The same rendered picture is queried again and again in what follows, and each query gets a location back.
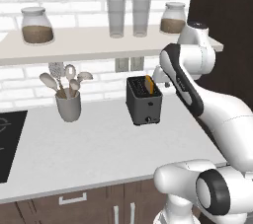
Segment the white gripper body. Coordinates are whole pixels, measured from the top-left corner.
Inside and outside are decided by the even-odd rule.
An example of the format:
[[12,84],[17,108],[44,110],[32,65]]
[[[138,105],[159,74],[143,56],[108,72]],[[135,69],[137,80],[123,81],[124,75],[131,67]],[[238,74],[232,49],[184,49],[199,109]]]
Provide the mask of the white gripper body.
[[152,79],[155,83],[163,83],[166,88],[170,87],[170,79],[163,71],[160,65],[157,65],[153,71]]

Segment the orange bread slice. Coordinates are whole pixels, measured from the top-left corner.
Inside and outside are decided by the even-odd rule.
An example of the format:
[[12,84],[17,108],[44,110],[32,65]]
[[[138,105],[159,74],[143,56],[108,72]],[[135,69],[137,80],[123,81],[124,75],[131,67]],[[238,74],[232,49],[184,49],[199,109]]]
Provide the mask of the orange bread slice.
[[152,94],[154,92],[154,83],[149,75],[145,76],[145,88],[149,94]]

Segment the dark grey toaster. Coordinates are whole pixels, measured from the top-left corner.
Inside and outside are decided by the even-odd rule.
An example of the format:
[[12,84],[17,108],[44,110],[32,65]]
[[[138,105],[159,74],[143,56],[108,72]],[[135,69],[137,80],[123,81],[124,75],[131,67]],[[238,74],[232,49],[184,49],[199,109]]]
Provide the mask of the dark grey toaster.
[[160,121],[162,93],[150,77],[154,83],[154,92],[149,94],[145,88],[145,76],[126,79],[126,106],[135,125]]

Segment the glass jar with brown contents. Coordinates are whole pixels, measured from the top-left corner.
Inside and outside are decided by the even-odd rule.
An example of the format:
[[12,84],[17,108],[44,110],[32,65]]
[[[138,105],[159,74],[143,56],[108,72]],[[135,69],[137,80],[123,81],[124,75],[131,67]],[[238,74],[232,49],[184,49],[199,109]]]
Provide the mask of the glass jar with brown contents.
[[23,14],[23,40],[29,44],[44,44],[53,41],[54,34],[44,7],[26,7]]
[[167,2],[161,18],[160,31],[167,34],[179,34],[186,24],[185,4]]

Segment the clear drinking glass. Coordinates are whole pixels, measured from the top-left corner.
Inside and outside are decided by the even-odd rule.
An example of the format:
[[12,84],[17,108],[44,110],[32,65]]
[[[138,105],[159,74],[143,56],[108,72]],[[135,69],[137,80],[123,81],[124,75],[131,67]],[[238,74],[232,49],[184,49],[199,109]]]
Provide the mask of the clear drinking glass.
[[133,35],[146,37],[151,0],[132,0]]
[[124,36],[126,0],[107,0],[110,37]]

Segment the pale ladle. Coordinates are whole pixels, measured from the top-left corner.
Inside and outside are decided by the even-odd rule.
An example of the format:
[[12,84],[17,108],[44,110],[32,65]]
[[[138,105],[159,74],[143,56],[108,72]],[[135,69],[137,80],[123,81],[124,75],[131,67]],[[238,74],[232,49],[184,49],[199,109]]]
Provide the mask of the pale ladle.
[[90,72],[80,72],[77,75],[77,81],[81,83],[83,80],[92,80],[93,75]]

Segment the grey utensil pot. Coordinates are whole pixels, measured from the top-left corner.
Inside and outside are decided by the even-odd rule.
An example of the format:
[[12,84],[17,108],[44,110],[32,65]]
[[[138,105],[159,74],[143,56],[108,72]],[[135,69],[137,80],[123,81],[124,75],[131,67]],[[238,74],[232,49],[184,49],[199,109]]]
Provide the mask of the grey utensil pot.
[[81,114],[80,93],[77,92],[74,98],[70,96],[67,99],[55,97],[57,109],[61,118],[66,122],[76,121]]

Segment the tall dark brown cabinet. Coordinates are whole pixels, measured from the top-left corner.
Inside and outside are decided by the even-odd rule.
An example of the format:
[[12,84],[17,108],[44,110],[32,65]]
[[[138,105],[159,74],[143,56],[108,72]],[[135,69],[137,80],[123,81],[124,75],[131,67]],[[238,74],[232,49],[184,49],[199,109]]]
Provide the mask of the tall dark brown cabinet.
[[197,83],[253,110],[253,0],[191,0],[189,19],[206,24],[223,44],[213,71]]

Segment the slotted spatula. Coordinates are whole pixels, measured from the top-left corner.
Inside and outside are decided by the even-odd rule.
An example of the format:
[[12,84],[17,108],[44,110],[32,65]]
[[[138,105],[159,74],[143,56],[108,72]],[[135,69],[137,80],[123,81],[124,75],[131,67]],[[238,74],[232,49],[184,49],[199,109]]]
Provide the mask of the slotted spatula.
[[61,77],[60,64],[58,62],[50,62],[48,64],[48,69],[49,69],[50,75],[52,77],[54,77],[58,82],[61,97],[63,99],[66,99],[66,94],[64,92],[64,88],[63,88],[61,81],[60,81],[60,77]]

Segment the large pale wooden spoon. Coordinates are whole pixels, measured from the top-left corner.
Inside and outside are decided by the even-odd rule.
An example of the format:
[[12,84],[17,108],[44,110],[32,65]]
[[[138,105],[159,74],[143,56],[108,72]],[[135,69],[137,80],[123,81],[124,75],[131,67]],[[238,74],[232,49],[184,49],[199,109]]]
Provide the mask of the large pale wooden spoon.
[[52,88],[59,98],[62,98],[60,91],[57,89],[56,81],[48,73],[42,73],[40,79],[47,87]]

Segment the brown cupboard door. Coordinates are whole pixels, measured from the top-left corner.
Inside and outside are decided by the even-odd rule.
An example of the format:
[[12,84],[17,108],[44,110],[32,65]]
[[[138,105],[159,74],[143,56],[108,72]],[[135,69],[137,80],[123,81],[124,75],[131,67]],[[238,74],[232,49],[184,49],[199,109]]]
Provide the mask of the brown cupboard door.
[[120,224],[124,224],[122,203],[110,200],[102,203],[79,204],[71,209],[53,210],[48,224],[115,224],[115,205],[119,207]]
[[156,189],[153,179],[124,184],[124,198],[124,224],[130,222],[132,202],[135,203],[134,224],[153,224],[166,201],[166,195]]

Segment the black hob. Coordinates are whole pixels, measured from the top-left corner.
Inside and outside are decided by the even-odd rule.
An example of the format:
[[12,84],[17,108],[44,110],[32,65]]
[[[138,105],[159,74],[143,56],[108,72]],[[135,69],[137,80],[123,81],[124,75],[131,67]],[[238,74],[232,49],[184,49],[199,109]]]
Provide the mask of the black hob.
[[8,181],[27,113],[0,112],[0,184]]

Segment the brown drawer front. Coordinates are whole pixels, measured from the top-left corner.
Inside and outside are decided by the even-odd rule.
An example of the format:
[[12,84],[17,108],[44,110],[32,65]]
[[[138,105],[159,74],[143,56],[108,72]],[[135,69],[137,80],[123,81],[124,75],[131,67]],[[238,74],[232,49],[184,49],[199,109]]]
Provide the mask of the brown drawer front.
[[[82,192],[87,192],[87,200],[82,202],[76,202],[66,205],[59,205],[58,199],[60,196],[64,198],[79,197]],[[62,210],[63,208],[71,209],[79,204],[89,204],[89,203],[102,203],[104,201],[118,200],[124,197],[124,186],[123,185],[113,185],[107,187],[96,187],[91,189],[77,190],[74,192],[60,193],[56,195],[43,196],[38,198],[25,199],[17,202],[22,213],[26,216],[43,214],[50,210]]]

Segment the grey wall outlet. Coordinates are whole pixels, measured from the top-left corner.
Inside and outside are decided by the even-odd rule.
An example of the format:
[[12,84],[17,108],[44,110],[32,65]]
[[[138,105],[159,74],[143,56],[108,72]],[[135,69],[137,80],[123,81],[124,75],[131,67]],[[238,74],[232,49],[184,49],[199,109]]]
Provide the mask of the grey wall outlet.
[[144,65],[143,57],[132,57],[130,59],[130,70],[131,71],[142,71]]
[[128,72],[128,58],[116,58],[115,70],[117,72]]

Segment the white wall shelf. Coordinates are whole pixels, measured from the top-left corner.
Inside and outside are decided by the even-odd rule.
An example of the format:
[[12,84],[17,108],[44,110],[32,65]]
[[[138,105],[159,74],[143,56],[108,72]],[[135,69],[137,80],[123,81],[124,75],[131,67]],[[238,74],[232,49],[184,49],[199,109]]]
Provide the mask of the white wall shelf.
[[54,30],[53,42],[26,44],[19,31],[11,31],[0,41],[0,66],[152,56],[178,37],[160,33],[156,25],[146,37],[135,37],[126,26],[121,38],[110,37],[107,27],[63,28]]

